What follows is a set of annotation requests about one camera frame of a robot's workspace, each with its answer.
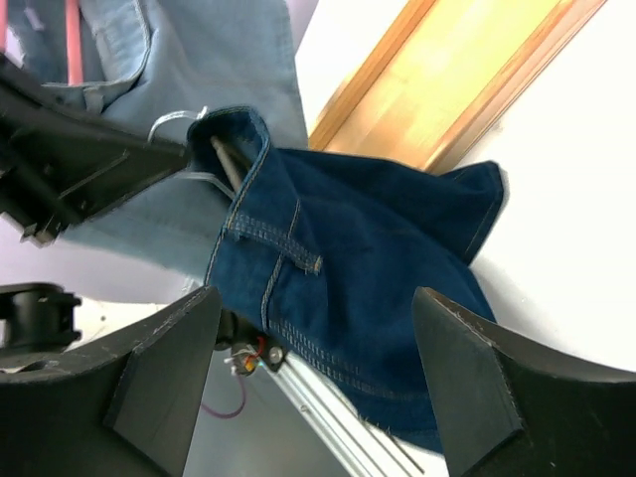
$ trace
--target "pink strap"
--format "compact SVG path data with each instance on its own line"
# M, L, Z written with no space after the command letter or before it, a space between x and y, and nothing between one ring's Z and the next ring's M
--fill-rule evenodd
M67 0L67 61L69 63L69 85L83 83L80 31L80 4L78 0Z
M0 0L0 52L7 50L7 32L9 30L9 0Z

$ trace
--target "wooden trim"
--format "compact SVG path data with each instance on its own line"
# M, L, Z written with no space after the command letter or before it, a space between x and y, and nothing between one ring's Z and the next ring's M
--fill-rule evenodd
M456 166L605 2L572 0L556 5L441 137L421 168L441 173Z
M324 150L378 80L436 0L408 0L351 80L332 98L309 137L309 147Z

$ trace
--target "black plastic bracket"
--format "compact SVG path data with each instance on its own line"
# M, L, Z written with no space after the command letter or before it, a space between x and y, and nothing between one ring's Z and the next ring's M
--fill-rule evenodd
M81 336L74 320L79 305L79 298L50 283L0 286L0 320L5 321L0 358L63 351Z
M0 373L0 475L183 475L220 312L203 287L41 368Z
M0 214L53 241L184 169L183 144L65 105L0 54Z
M276 373L287 355L287 351L273 337L261 333L236 313L223 310L216 349L227 348L231 348L233 365L237 374L242 376L251 375L258 361Z

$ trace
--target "dark blue denim jeans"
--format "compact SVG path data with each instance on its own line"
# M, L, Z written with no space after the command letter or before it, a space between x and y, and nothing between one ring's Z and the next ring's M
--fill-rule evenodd
M440 451L411 300L428 286L494 320L468 265L502 206L498 166L435 177L380 159L276 149L261 118L235 108L189 131L197 167L220 177L212 136L253 166L206 281L227 308L333 380L363 419Z

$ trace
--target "white wall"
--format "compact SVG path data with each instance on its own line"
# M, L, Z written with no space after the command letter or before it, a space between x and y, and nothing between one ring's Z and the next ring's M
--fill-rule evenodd
M463 164L508 174L474 263L500 322L636 371L634 18L609 0Z
M310 130L331 96L364 62L405 3L320 0L296 53L298 85Z
M289 10L294 50L298 51L298 47L316 10L316 5L318 5L318 0L285 0L285 2Z

